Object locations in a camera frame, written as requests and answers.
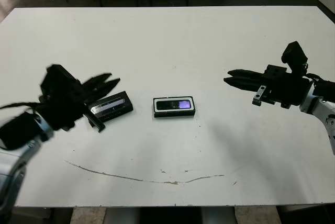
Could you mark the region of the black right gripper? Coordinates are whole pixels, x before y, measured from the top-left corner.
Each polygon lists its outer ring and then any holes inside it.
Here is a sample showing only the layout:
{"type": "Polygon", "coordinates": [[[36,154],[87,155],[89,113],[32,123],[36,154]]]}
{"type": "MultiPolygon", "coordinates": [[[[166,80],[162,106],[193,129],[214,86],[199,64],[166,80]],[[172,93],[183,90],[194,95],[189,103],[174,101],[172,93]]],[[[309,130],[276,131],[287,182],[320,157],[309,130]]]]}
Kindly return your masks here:
{"type": "Polygon", "coordinates": [[[232,77],[224,82],[244,91],[257,91],[252,104],[261,106],[262,102],[281,104],[283,108],[299,106],[310,88],[310,80],[300,75],[287,73],[287,68],[268,65],[264,73],[235,69],[228,71],[232,77]]]}

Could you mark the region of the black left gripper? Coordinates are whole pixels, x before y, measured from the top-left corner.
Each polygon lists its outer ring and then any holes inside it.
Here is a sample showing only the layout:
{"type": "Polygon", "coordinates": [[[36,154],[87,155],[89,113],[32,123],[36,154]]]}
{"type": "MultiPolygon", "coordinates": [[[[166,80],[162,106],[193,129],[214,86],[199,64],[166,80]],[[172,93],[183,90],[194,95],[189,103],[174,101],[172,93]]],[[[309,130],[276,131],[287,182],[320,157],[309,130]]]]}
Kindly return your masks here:
{"type": "Polygon", "coordinates": [[[84,83],[43,82],[39,113],[53,130],[70,130],[75,122],[85,116],[97,128],[105,129],[104,123],[89,110],[88,104],[108,95],[120,82],[120,78],[106,81],[111,73],[91,77],[84,83]]]}

